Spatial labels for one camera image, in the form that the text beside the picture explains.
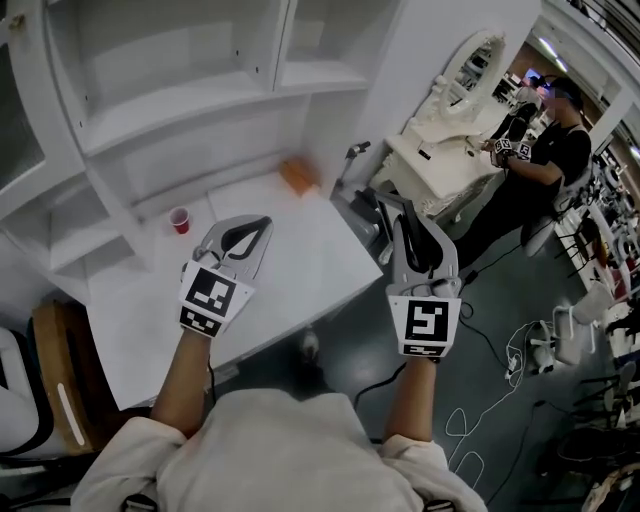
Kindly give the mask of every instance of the ceiling light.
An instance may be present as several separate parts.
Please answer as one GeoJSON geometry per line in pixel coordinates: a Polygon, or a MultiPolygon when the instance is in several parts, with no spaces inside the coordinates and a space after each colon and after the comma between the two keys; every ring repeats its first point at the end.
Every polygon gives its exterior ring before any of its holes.
{"type": "Polygon", "coordinates": [[[551,55],[554,59],[558,58],[558,54],[556,53],[556,51],[553,49],[553,46],[551,46],[549,44],[549,42],[546,39],[542,39],[541,37],[538,38],[538,41],[540,41],[540,44],[542,46],[544,46],[544,49],[547,50],[547,52],[549,53],[549,55],[551,55]]]}
{"type": "Polygon", "coordinates": [[[569,71],[569,68],[567,68],[567,65],[564,62],[562,62],[560,59],[556,59],[556,64],[565,73],[569,71]]]}

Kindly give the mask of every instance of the black shirt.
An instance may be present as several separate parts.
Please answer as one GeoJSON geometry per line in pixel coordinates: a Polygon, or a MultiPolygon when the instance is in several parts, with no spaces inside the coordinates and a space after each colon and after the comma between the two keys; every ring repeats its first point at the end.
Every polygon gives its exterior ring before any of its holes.
{"type": "MultiPolygon", "coordinates": [[[[591,156],[591,139],[582,130],[573,130],[575,126],[562,128],[560,123],[550,125],[538,138],[531,148],[531,163],[547,165],[556,164],[564,174],[564,184],[570,185],[580,177],[582,171],[589,164],[591,156]]],[[[509,172],[508,181],[512,192],[526,196],[528,200],[553,201],[560,190],[561,180],[551,185],[518,176],[509,172]]]]}

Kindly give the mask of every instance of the gray floor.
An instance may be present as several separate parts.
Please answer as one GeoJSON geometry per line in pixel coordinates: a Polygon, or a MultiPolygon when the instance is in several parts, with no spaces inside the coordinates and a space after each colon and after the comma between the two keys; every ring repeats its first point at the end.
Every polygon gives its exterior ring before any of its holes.
{"type": "MultiPolygon", "coordinates": [[[[452,238],[464,232],[487,198],[487,194],[481,196],[467,209],[461,223],[447,227],[452,238]]],[[[481,268],[518,242],[519,234],[512,233],[494,244],[474,267],[481,268]]],[[[574,270],[569,259],[566,256],[554,259],[561,250],[555,238],[535,258],[528,259],[518,249],[483,272],[463,291],[463,299],[475,311],[468,323],[491,338],[503,360],[504,347],[518,327],[533,320],[548,320],[556,304],[575,302],[584,294],[577,276],[567,278],[574,270]]],[[[320,364],[327,383],[351,398],[360,389],[388,378],[403,361],[397,353],[384,295],[387,282],[385,275],[337,317],[320,321],[315,326],[321,342],[320,364]]],[[[289,372],[287,354],[298,338],[296,335],[283,340],[242,363],[240,375],[218,386],[218,394],[249,387],[291,391],[295,384],[289,372]]],[[[477,451],[484,459],[485,468],[476,490],[487,500],[508,474],[523,431],[530,424],[519,463],[507,485],[491,503],[492,511],[580,509],[579,506],[560,509],[519,505],[521,499],[551,496],[554,482],[536,476],[534,467],[545,444],[571,427],[571,420],[566,415],[547,406],[536,408],[532,419],[532,406],[538,400],[549,400],[565,410],[572,409],[573,402],[589,391],[585,386],[578,386],[581,379],[611,372],[606,351],[606,343],[600,339],[598,352],[595,355],[585,353],[577,367],[563,367],[542,376],[527,375],[518,391],[485,415],[474,434],[463,442],[451,466],[455,468],[467,451],[477,451]]],[[[457,407],[463,408],[470,429],[483,410],[511,389],[503,377],[504,370],[485,341],[459,326],[454,349],[439,367],[436,389],[434,435],[447,455],[458,442],[445,434],[445,423],[450,414],[457,407]]],[[[374,390],[361,401],[358,414],[371,437],[382,434],[394,390],[393,385],[374,390]]],[[[452,422],[452,429],[460,431],[461,421],[452,422]]],[[[478,461],[468,458],[459,474],[473,484],[479,470],[478,461]]],[[[584,482],[569,479],[556,489],[553,497],[580,495],[583,491],[584,482]]]]}

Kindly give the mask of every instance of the white shirt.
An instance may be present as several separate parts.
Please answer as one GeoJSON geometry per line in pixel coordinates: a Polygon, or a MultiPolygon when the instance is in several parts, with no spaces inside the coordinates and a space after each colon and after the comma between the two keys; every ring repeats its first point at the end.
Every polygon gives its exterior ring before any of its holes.
{"type": "Polygon", "coordinates": [[[421,496],[487,510],[437,444],[394,436],[378,452],[346,396],[298,402],[277,390],[223,396],[188,441],[166,425],[130,420],[78,485],[71,509],[115,512],[140,492],[168,512],[421,512],[421,496]]]}
{"type": "Polygon", "coordinates": [[[537,110],[540,110],[540,107],[542,107],[542,99],[531,87],[523,87],[518,91],[516,94],[516,103],[511,107],[509,115],[516,115],[518,110],[524,107],[527,103],[535,103],[537,110]]]}

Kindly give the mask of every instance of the white cable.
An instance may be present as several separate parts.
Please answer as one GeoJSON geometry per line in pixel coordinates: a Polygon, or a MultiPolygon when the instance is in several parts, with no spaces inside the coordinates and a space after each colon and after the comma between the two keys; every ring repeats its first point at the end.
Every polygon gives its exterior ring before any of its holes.
{"type": "MultiPolygon", "coordinates": [[[[535,322],[529,322],[527,324],[524,324],[522,327],[520,327],[519,329],[517,329],[513,335],[511,336],[511,338],[509,339],[509,342],[507,343],[507,346],[505,347],[506,353],[507,353],[507,360],[508,360],[508,365],[509,367],[511,366],[511,362],[514,361],[515,364],[519,363],[519,367],[514,369],[512,371],[511,376],[508,378],[509,380],[509,386],[511,386],[511,391],[509,391],[508,393],[506,393],[500,400],[498,400],[496,403],[494,403],[491,407],[489,407],[488,409],[485,409],[482,414],[480,414],[480,416],[478,417],[478,421],[476,422],[476,424],[473,426],[473,428],[470,431],[467,431],[467,415],[465,414],[464,410],[461,407],[458,407],[457,409],[455,409],[451,415],[449,416],[449,419],[447,420],[447,423],[445,424],[444,427],[444,431],[445,434],[449,437],[459,437],[460,441],[458,441],[458,444],[456,445],[456,447],[453,450],[453,453],[451,453],[451,455],[449,456],[449,467],[451,467],[451,461],[453,460],[453,458],[455,457],[456,453],[458,452],[458,448],[460,448],[460,445],[463,443],[463,441],[469,437],[471,434],[473,434],[475,432],[475,430],[478,428],[478,426],[480,425],[480,422],[482,421],[482,418],[484,417],[485,414],[487,414],[488,412],[492,411],[493,409],[495,409],[498,405],[500,405],[502,402],[504,402],[508,397],[510,397],[511,395],[513,395],[518,388],[520,387],[520,384],[522,384],[522,379],[524,378],[524,370],[527,364],[527,353],[525,350],[526,347],[526,340],[527,340],[527,336],[529,336],[529,333],[531,332],[531,329],[533,329],[533,327],[535,327],[536,324],[540,323],[540,321],[536,320],[535,322]],[[516,337],[516,335],[524,328],[529,327],[529,329],[527,330],[527,332],[525,333],[524,336],[524,343],[523,343],[523,348],[518,348],[518,347],[514,347],[511,343],[513,341],[513,339],[516,337]],[[515,383],[512,382],[513,376],[516,375],[516,381],[515,383]],[[449,423],[451,423],[451,420],[453,419],[453,417],[456,415],[456,413],[460,411],[460,414],[462,414],[462,425],[463,425],[463,432],[459,433],[459,434],[454,434],[451,433],[449,431],[449,423]]],[[[460,468],[460,466],[462,465],[462,463],[464,462],[464,460],[467,458],[468,455],[475,455],[478,460],[480,460],[480,463],[482,464],[482,468],[480,469],[480,474],[478,475],[478,477],[476,478],[476,481],[473,484],[473,489],[475,489],[476,484],[478,483],[478,481],[480,480],[480,477],[482,476],[482,473],[484,471],[484,460],[482,459],[482,457],[480,457],[480,455],[475,452],[467,452],[464,457],[462,457],[462,459],[460,460],[460,462],[458,463],[458,465],[456,466],[456,469],[454,470],[454,473],[457,474],[458,473],[458,469],[460,468]]]]}

